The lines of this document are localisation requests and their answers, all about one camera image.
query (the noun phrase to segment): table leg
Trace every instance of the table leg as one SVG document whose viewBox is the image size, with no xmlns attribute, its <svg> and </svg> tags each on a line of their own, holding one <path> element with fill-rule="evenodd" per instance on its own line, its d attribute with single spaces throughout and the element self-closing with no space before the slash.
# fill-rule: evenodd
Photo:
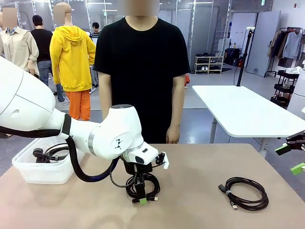
<svg viewBox="0 0 305 229">
<path fill-rule="evenodd" d="M 216 126 L 217 126 L 217 120 L 216 120 L 216 118 L 214 118 L 214 120 L 212 122 L 212 128 L 211 128 L 210 144 L 214 143 Z"/>
<path fill-rule="evenodd" d="M 259 148 L 259 153 L 260 155 L 263 156 L 263 158 L 266 158 L 267 148 L 268 148 L 268 138 L 263 137 L 261 147 Z"/>
</svg>

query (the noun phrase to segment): brown table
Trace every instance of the brown table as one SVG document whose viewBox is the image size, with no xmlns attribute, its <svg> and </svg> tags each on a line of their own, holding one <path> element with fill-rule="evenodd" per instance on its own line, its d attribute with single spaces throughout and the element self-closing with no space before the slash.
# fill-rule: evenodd
<svg viewBox="0 0 305 229">
<path fill-rule="evenodd" d="M 15 168 L 0 177 L 1 229 L 292 229 L 305 227 L 305 203 L 282 177 L 246 144 L 155 145 L 166 151 L 168 170 L 154 169 L 161 185 L 159 201 L 132 204 L 124 188 L 109 178 L 85 183 L 72 175 L 64 185 L 26 184 Z M 82 167 L 96 175 L 109 161 L 86 156 Z M 218 189 L 241 176 L 261 183 L 269 206 L 258 212 L 233 210 Z M 129 177 L 122 162 L 117 183 Z M 251 188 L 233 192 L 256 199 Z"/>
</svg>

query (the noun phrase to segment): orange pants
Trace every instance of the orange pants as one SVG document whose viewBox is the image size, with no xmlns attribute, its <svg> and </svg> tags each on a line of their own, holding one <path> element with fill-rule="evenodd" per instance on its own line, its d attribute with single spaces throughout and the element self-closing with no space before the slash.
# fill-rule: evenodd
<svg viewBox="0 0 305 229">
<path fill-rule="evenodd" d="M 66 92 L 69 100 L 69 115 L 79 120 L 90 120 L 90 93 L 89 90 L 81 92 Z"/>
</svg>

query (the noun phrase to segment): person's hand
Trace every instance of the person's hand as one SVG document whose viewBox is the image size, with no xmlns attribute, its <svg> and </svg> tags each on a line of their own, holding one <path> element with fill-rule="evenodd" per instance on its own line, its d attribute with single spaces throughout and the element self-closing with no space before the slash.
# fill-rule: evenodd
<svg viewBox="0 0 305 229">
<path fill-rule="evenodd" d="M 166 133 L 166 143 L 167 144 L 177 144 L 180 138 L 180 127 L 170 126 Z"/>
<path fill-rule="evenodd" d="M 29 71 L 32 75 L 35 75 L 34 61 L 32 61 L 32 60 L 29 60 L 29 62 L 28 62 L 28 71 Z"/>
</svg>

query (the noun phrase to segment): shoe rack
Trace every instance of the shoe rack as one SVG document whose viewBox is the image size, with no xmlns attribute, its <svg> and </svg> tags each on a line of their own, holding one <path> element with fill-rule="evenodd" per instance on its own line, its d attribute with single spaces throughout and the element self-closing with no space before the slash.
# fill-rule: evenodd
<svg viewBox="0 0 305 229">
<path fill-rule="evenodd" d="M 222 72 L 224 63 L 223 56 L 195 56 L 195 74 L 197 73 L 214 73 Z"/>
</svg>

